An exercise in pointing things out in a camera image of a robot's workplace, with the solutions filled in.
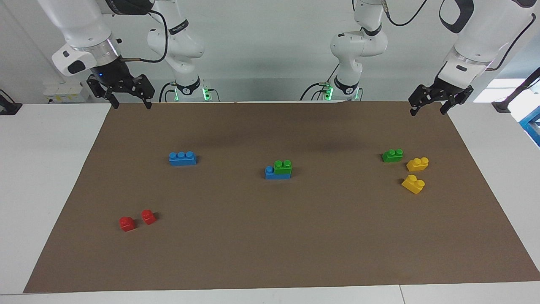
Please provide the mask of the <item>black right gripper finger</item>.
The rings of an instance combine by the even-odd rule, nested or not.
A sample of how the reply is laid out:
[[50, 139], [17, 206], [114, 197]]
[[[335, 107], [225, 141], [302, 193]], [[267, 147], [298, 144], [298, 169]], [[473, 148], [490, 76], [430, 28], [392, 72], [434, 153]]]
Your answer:
[[132, 78], [132, 95], [141, 99], [146, 109], [152, 107], [151, 99], [154, 97], [155, 88], [146, 75]]
[[86, 83], [96, 98], [108, 100], [108, 102], [110, 102], [110, 104], [113, 106], [113, 109], [118, 109], [119, 102], [114, 96], [111, 88], [107, 88], [107, 90], [104, 90], [102, 84], [95, 76], [89, 76]]

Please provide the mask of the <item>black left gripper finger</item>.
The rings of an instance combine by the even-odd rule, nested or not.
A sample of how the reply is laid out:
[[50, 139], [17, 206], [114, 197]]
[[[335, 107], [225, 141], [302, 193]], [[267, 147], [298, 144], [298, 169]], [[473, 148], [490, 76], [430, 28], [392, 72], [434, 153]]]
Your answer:
[[443, 100], [445, 100], [444, 104], [440, 107], [440, 113], [442, 115], [445, 115], [451, 108], [457, 105], [464, 104], [469, 96], [474, 91], [474, 88], [469, 85], [467, 88], [465, 88], [462, 92], [452, 95], [444, 92], [441, 97]]
[[431, 104], [433, 101], [432, 87], [426, 87], [425, 85], [420, 84], [413, 93], [409, 96], [408, 102], [411, 106], [410, 114], [411, 116], [416, 116], [419, 110], [426, 105]]

